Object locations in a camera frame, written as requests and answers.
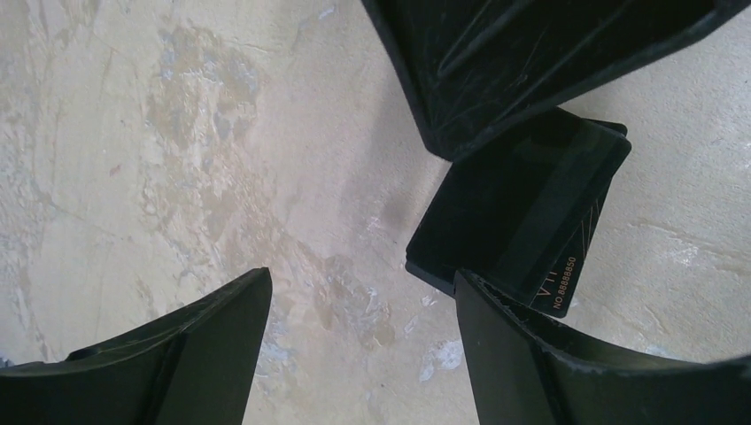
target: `scratched black surface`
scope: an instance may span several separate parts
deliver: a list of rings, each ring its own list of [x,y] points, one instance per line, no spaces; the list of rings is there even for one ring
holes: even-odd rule
[[[695,43],[751,0],[363,0],[427,149],[510,126]]]

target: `black plastic piece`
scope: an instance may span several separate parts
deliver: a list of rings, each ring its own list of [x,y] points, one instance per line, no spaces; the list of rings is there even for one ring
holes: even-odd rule
[[[240,424],[270,303],[252,270],[65,361],[0,369],[0,422]]]
[[[529,117],[699,41],[751,0],[363,0],[428,151],[466,158]]]
[[[751,356],[698,365],[582,334],[456,275],[456,314],[480,423],[741,424]]]
[[[454,164],[406,249],[406,270],[453,295],[470,269],[516,301],[563,317],[613,174],[631,144],[560,109]]]

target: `concrete floor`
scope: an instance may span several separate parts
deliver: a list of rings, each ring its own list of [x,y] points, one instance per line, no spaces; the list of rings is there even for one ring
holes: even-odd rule
[[[566,105],[626,123],[567,323],[751,352],[751,11]],[[404,269],[447,164],[356,0],[0,2],[0,350],[57,361],[268,266],[247,423],[476,423]]]

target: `black card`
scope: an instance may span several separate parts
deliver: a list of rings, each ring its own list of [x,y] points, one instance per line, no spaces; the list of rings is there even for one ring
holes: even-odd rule
[[[454,164],[407,246],[407,271],[452,296],[453,275],[467,268],[517,302],[563,317],[631,149],[623,126],[602,124],[612,129],[556,109]]]

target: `textured floor surface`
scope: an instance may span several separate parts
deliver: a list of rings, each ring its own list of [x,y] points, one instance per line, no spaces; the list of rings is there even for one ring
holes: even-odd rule
[[[629,126],[566,322],[751,351],[751,12],[566,108]],[[404,249],[447,168],[359,2],[0,2],[0,350],[56,361],[268,266],[247,423],[476,423]]]

